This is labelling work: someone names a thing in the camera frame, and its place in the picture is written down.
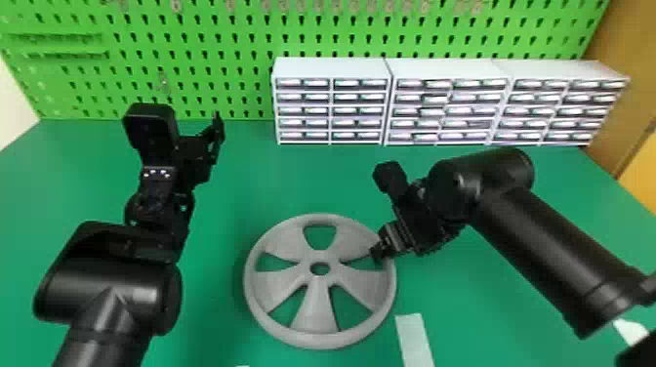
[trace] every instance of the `wheel spoke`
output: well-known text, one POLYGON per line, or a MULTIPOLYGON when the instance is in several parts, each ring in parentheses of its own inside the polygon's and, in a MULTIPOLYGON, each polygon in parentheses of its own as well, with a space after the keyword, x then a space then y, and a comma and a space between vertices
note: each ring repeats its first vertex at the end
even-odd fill
POLYGON ((306 237, 302 226, 293 226, 276 232, 265 246, 265 252, 276 258, 289 262, 299 263, 309 252, 306 237))
POLYGON ((339 265, 335 273, 337 284, 371 311, 378 309, 388 295, 390 282, 384 271, 358 270, 339 265))
POLYGON ((368 256, 369 248, 376 242, 376 239, 363 236, 361 231, 345 225, 337 225, 335 229, 335 239, 328 247, 328 251, 335 254, 343 263, 368 256))
POLYGON ((278 271, 255 272, 253 288, 262 309, 269 313, 292 296, 305 283, 305 274, 300 265, 278 271))
POLYGON ((309 282, 306 297, 292 321, 291 328, 315 334, 338 332, 328 286, 322 277, 315 276, 309 282))

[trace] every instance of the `wall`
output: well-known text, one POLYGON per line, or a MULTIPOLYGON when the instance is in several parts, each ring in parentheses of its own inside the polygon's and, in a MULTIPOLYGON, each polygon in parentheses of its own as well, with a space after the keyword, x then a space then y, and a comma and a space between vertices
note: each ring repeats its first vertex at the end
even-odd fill
POLYGON ((39 121, 7 65, 0 59, 0 150, 39 121))
POLYGON ((656 118, 655 1, 612 1, 584 59, 597 59, 631 76, 620 99, 587 153, 618 178, 656 118))
POLYGON ((651 135, 620 177, 620 184, 656 214, 656 135, 651 135))

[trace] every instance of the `wheel rim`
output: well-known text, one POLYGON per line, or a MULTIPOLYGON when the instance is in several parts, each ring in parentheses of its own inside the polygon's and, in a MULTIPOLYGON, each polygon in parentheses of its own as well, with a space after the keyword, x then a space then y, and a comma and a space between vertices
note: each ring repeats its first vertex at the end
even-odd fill
POLYGON ((332 214, 308 214, 284 221, 265 233, 251 250, 244 269, 244 293, 251 312, 275 338, 295 347, 335 349, 349 346, 371 334, 390 311, 396 294, 396 270, 391 260, 383 271, 359 270, 344 263, 369 256, 378 236, 366 226, 332 214), (304 229, 330 225, 335 238, 325 250, 314 250, 304 229), (258 258, 267 253, 293 262, 278 271, 256 271, 258 258), (314 275, 315 264, 330 266, 325 275, 314 275), (371 315, 358 325, 339 330, 328 289, 342 287, 368 308, 371 315), (307 286, 301 307, 289 327, 269 316, 296 290, 307 286))

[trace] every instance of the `wheel center hole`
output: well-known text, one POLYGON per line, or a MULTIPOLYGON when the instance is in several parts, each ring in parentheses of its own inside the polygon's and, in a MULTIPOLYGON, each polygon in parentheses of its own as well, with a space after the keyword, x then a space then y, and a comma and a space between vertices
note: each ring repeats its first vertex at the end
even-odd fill
POLYGON ((314 263, 309 266, 309 271, 314 275, 326 275, 330 272, 330 266, 326 263, 314 263))

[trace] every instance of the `green pegboard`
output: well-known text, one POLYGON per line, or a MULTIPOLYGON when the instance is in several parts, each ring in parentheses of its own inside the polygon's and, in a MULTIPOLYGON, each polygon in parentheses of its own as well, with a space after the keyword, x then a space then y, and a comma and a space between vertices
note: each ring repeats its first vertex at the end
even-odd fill
POLYGON ((608 2, 5 0, 0 50, 42 117, 270 120, 275 57, 578 59, 608 2))

